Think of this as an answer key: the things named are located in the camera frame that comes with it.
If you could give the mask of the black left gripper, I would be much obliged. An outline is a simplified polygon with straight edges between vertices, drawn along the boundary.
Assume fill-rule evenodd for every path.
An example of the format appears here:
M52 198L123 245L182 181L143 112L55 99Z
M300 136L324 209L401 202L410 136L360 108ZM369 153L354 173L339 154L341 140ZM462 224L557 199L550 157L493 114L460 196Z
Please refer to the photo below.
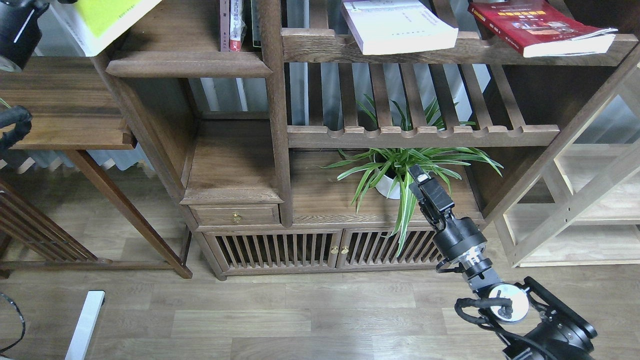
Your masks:
M2 0L0 3L0 69L22 72L42 38L39 18L47 0Z

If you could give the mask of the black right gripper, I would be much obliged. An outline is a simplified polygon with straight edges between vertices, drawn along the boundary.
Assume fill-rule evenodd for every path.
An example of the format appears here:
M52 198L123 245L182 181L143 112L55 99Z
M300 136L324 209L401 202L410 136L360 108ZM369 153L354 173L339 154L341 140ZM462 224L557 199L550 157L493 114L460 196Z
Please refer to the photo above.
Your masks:
M455 217L455 203L441 184L425 173L419 164L409 167L407 173L413 178L409 188L435 232L433 241L443 256L442 261L451 265L489 264L483 255L486 238L471 218Z

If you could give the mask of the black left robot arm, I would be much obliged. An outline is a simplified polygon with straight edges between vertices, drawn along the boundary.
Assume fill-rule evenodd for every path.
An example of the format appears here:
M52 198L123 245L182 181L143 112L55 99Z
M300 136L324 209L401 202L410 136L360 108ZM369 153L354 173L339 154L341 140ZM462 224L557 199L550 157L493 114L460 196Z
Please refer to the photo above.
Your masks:
M39 18L48 10L46 0L2 0L0 5L1 70L22 72L42 38ZM22 141L32 129L32 114L22 105L1 111L1 127L13 125L3 132L1 150Z

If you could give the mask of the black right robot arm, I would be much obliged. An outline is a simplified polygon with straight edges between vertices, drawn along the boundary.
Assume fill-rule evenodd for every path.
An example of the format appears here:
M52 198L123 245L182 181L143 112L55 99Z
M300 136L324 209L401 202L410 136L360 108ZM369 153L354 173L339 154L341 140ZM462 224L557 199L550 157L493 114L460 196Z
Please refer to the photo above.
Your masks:
M532 277L522 283L503 281L483 255L487 239L477 225L468 217L455 217L453 200L420 166L412 166L409 174L410 190L443 255L437 272L450 264L448 271L462 274L475 294L455 302L457 315L495 333L508 360L589 360L595 328Z

